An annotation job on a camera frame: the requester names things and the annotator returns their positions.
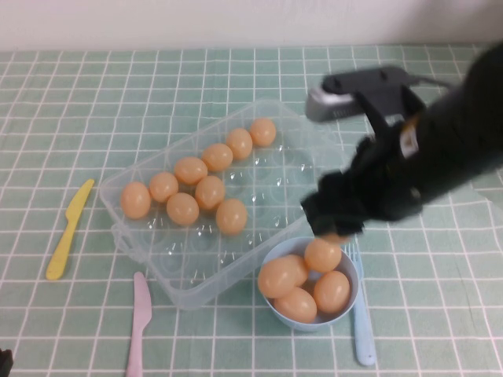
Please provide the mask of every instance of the light blue bowl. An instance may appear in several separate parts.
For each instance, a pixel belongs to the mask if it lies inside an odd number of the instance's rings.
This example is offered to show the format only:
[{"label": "light blue bowl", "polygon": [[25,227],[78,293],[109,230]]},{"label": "light blue bowl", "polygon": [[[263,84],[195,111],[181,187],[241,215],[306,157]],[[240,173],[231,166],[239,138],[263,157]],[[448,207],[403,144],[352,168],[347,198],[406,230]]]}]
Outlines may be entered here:
[{"label": "light blue bowl", "polygon": [[[298,237],[283,241],[278,245],[276,245],[273,248],[273,250],[271,250],[269,254],[267,254],[262,264],[265,265],[267,262],[273,259],[284,257],[285,255],[289,254],[297,254],[303,257],[307,244],[312,240],[313,237]],[[336,271],[340,271],[344,275],[346,275],[351,286],[351,296],[349,302],[347,303],[346,308],[344,308],[344,310],[341,313],[338,313],[336,317],[327,318],[322,317],[318,314],[312,324],[303,324],[301,322],[297,322],[296,320],[290,320],[287,317],[283,316],[273,307],[269,299],[267,299],[266,297],[264,297],[264,299],[267,301],[267,305],[269,305],[269,307],[273,310],[274,315],[281,322],[283,322],[290,328],[293,328],[298,331],[309,331],[309,332],[320,331],[322,328],[337,322],[340,318],[344,317],[347,314],[347,312],[351,310],[354,304],[354,300],[356,299],[356,294],[358,293],[358,290],[361,289],[360,280],[358,279],[358,273],[356,272],[356,268],[354,267],[353,262],[349,259],[349,257],[346,254],[343,253],[343,257],[340,260],[340,263],[337,266]],[[310,272],[309,274],[309,280],[317,280],[320,277],[321,277],[320,273]]]}]

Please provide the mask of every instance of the plastic egg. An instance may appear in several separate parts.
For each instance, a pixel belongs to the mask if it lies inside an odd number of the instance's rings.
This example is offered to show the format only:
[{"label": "plastic egg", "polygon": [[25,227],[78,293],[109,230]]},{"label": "plastic egg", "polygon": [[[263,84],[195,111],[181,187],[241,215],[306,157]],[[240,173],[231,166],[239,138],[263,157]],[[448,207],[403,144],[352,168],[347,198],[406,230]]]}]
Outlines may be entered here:
[{"label": "plastic egg", "polygon": [[335,314],[343,310],[351,296],[347,277],[339,271],[330,271],[314,285],[314,301],[323,313]]},{"label": "plastic egg", "polygon": [[236,128],[229,132],[227,146],[233,151],[234,159],[246,159],[252,153],[253,140],[244,128]]},{"label": "plastic egg", "polygon": [[209,171],[222,171],[233,162],[233,151],[225,144],[213,144],[204,149],[201,159]]},{"label": "plastic egg", "polygon": [[124,214],[133,220],[146,216],[151,202],[149,189],[141,182],[128,183],[120,196],[120,206]]},{"label": "plastic egg", "polygon": [[167,200],[167,215],[178,225],[191,225],[199,217],[196,200],[189,194],[179,192]]},{"label": "plastic egg", "polygon": [[203,210],[214,210],[224,199],[226,187],[218,177],[208,175],[196,187],[196,201]]},{"label": "plastic egg", "polygon": [[178,192],[178,181],[167,171],[158,173],[150,180],[149,191],[156,202],[166,203],[170,196]]},{"label": "plastic egg", "polygon": [[304,259],[307,267],[319,273],[327,273],[335,269],[343,257],[339,245],[315,238],[306,247]]},{"label": "plastic egg", "polygon": [[262,266],[257,278],[259,290],[267,298],[280,298],[296,285],[296,264],[293,259],[273,259]]},{"label": "plastic egg", "polygon": [[294,287],[286,296],[274,299],[274,308],[283,316],[310,324],[316,318],[314,298],[302,288]]},{"label": "plastic egg", "polygon": [[306,283],[307,277],[309,276],[309,269],[307,268],[306,262],[299,255],[290,254],[285,258],[290,258],[296,264],[296,287],[300,287],[302,284]]},{"label": "plastic egg", "polygon": [[339,236],[337,233],[327,233],[321,236],[321,238],[328,243],[334,243],[336,245],[344,245],[349,242],[349,236]]},{"label": "plastic egg", "polygon": [[276,138],[276,126],[268,118],[257,119],[250,126],[250,135],[253,145],[268,147]]},{"label": "plastic egg", "polygon": [[228,199],[218,206],[216,220],[220,232],[232,236],[244,229],[248,212],[240,200]]},{"label": "plastic egg", "polygon": [[197,185],[207,176],[207,167],[202,159],[197,157],[184,157],[174,165],[175,177],[185,185]]}]

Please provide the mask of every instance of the yellow plastic knife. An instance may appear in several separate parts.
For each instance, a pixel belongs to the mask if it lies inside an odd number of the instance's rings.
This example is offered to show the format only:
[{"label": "yellow plastic knife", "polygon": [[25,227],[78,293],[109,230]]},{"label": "yellow plastic knife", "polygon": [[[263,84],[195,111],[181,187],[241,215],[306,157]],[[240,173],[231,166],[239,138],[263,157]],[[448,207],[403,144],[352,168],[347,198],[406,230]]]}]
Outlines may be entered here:
[{"label": "yellow plastic knife", "polygon": [[79,188],[79,191],[75,194],[66,210],[65,215],[68,220],[68,225],[47,266],[47,280],[58,280],[63,276],[64,267],[66,266],[68,254],[70,253],[70,246],[72,245],[73,234],[75,233],[75,228],[77,228],[77,223],[79,222],[80,215],[86,205],[87,197],[93,185],[94,179],[90,179],[84,183],[84,185]]}]

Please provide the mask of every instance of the plastic fork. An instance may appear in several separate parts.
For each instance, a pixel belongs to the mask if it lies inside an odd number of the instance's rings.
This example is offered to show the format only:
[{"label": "plastic fork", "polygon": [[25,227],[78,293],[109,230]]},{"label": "plastic fork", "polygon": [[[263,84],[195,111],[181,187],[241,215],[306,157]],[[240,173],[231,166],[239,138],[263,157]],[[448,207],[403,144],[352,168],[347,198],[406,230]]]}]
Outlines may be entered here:
[{"label": "plastic fork", "polygon": [[[344,247],[347,256],[356,266],[358,279],[363,280],[363,264],[360,249],[354,243],[349,243]],[[361,365],[370,366],[376,363],[376,345],[372,335],[370,319],[365,306],[363,289],[358,291],[353,306],[354,314],[354,344],[356,348],[356,358]]]}]

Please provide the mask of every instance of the egg tray compartment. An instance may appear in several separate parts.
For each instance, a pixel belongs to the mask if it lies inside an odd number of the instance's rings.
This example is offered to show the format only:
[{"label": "egg tray compartment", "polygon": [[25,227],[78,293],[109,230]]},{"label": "egg tray compartment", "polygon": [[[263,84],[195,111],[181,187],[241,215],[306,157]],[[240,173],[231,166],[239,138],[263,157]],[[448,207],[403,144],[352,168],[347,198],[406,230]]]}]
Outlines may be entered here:
[{"label": "egg tray compartment", "polygon": [[[274,143],[253,148],[246,160],[233,161],[223,172],[210,173],[223,180],[226,198],[239,199],[247,208],[248,221],[239,235],[222,235],[215,214],[203,211],[190,227],[180,227],[169,219],[165,205],[154,202],[145,218],[124,217],[119,201],[127,183],[148,185],[159,172],[172,172],[182,157],[200,156],[209,145],[225,143],[231,130],[248,129],[261,117],[274,121]],[[281,102],[257,101],[111,176],[100,187],[100,197],[115,223],[116,246],[146,264],[177,307],[195,309],[260,267],[276,244],[306,232],[300,200],[316,188],[323,172],[346,163],[336,135],[316,131]],[[183,192],[194,190],[180,186]]]}]

